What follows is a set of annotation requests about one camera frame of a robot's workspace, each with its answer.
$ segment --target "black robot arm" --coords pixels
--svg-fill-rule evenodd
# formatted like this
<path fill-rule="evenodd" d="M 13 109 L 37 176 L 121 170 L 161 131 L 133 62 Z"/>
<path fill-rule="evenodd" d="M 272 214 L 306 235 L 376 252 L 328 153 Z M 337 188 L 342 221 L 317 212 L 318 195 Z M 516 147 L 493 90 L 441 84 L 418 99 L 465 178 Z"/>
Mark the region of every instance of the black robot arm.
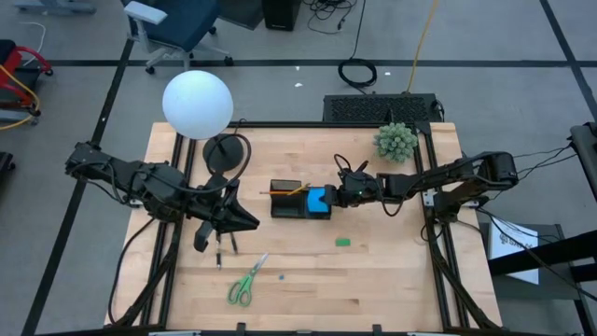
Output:
<path fill-rule="evenodd" d="M 238 203 L 240 182 L 229 183 L 213 175 L 205 186 L 192 189 L 184 175 L 165 163 L 125 162 L 89 143 L 78 143 L 66 162 L 66 173 L 79 180 L 101 180 L 112 186 L 117 201 L 140 201 L 150 216 L 174 222 L 181 216 L 203 220 L 195 247 L 207 246 L 211 231 L 220 233 L 255 230 L 259 221 Z"/>
<path fill-rule="evenodd" d="M 347 167 L 342 167 L 338 159 L 344 160 Z M 436 216 L 447 221 L 455 220 L 464 203 L 478 201 L 483 205 L 488 201 L 487 196 L 482 195 L 484 192 L 507 190 L 519 181 L 514 159 L 506 152 L 483 152 L 419 175 L 377 174 L 373 177 L 364 172 L 367 161 L 353 171 L 342 156 L 337 154 L 334 160 L 340 167 L 338 175 L 342 184 L 338 188 L 326 185 L 325 202 L 340 207 L 371 202 L 403 203 L 420 191 L 463 182 L 451 191 L 433 196 Z"/>

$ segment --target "wooden table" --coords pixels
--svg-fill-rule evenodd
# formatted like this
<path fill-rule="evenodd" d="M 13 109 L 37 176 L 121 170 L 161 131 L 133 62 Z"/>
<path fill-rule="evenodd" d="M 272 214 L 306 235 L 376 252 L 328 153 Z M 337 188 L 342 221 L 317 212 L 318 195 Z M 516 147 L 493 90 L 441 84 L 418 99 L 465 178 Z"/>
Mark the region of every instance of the wooden table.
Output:
<path fill-rule="evenodd" d="M 453 124 L 432 124 L 432 131 L 438 164 L 461 157 Z M 193 237 L 200 221 L 185 222 L 168 329 L 230 330 L 245 322 L 249 330 L 366 331 L 373 324 L 381 324 L 384 331 L 441 330 L 432 261 L 420 237 L 423 212 L 419 197 L 405 202 L 397 217 L 388 217 L 379 203 L 371 203 L 334 208 L 331 220 L 305 220 L 271 218 L 270 196 L 259 194 L 268 190 L 273 178 L 298 179 L 315 186 L 338 185 L 334 153 L 345 156 L 353 167 L 369 160 L 367 172 L 372 175 L 414 174 L 414 161 L 391 164 L 377 158 L 372 145 L 377 129 L 258 128 L 239 132 L 250 139 L 253 148 L 241 177 L 239 202 L 261 224 L 256 231 L 235 234 L 238 256 L 232 253 L 229 236 L 223 236 L 223 268 L 219 271 L 215 266 L 215 235 L 205 253 L 199 253 L 193 249 Z M 145 160 L 169 160 L 174 139 L 169 124 L 154 124 Z M 422 137 L 420 141 L 427 169 Z M 201 156 L 203 144 L 197 144 L 193 186 L 204 184 L 209 177 Z M 183 148 L 180 167 L 184 167 L 186 151 Z M 472 210 L 463 209 L 460 219 L 477 225 Z M 147 220 L 145 210 L 133 210 L 127 240 Z M 124 314 L 146 283 L 157 227 L 155 224 L 139 236 L 124 259 L 114 299 L 115 316 Z M 452 235 L 463 285 L 487 316 L 501 324 L 479 233 L 454 224 Z M 339 237 L 350 238 L 351 246 L 336 247 Z M 227 304 L 230 284 L 245 275 L 265 252 L 270 257 L 253 284 L 251 305 L 242 308 Z M 451 322 L 457 326 L 453 292 L 447 282 L 446 288 Z M 160 287 L 152 321 L 157 321 L 161 294 Z"/>

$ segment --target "white cord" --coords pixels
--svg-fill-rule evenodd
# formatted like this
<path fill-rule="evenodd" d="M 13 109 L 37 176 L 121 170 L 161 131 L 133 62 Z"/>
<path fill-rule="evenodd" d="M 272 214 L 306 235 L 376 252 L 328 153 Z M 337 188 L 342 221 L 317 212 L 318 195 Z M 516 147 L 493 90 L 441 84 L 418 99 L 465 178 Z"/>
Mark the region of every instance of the white cord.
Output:
<path fill-rule="evenodd" d="M 39 48 L 37 48 L 37 52 L 39 53 L 41 51 L 41 49 L 44 47 L 44 39 L 46 38 L 46 26 L 38 23 L 38 22 L 19 22 L 20 24 L 34 24 L 36 26 L 41 27 L 42 29 L 42 33 L 41 33 L 41 40 L 39 41 Z M 29 63 L 33 62 L 35 59 L 35 56 L 33 56 L 29 61 L 25 62 L 25 64 L 23 66 L 27 66 Z"/>

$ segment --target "green plant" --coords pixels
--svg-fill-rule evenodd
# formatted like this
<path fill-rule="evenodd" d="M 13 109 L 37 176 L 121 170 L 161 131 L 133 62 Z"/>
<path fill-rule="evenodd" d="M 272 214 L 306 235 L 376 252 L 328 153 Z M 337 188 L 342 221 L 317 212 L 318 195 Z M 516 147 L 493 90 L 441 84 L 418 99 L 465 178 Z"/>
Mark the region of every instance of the green plant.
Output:
<path fill-rule="evenodd" d="M 418 143 L 417 136 L 403 122 L 381 126 L 380 133 L 373 138 L 380 157 L 400 163 L 410 159 Z"/>

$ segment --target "scissors blade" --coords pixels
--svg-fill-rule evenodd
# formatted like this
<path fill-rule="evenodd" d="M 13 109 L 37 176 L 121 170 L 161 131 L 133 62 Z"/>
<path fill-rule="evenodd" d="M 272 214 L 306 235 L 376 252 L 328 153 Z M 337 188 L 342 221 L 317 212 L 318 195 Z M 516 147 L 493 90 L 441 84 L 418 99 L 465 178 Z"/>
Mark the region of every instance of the scissors blade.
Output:
<path fill-rule="evenodd" d="M 265 260 L 268 258 L 268 256 L 270 255 L 270 253 L 266 253 L 264 254 L 261 259 L 255 264 L 255 266 L 253 267 L 253 272 L 256 273 L 257 271 L 259 271 L 259 269 L 261 268 L 261 266 L 263 266 L 263 264 L 265 263 Z"/>

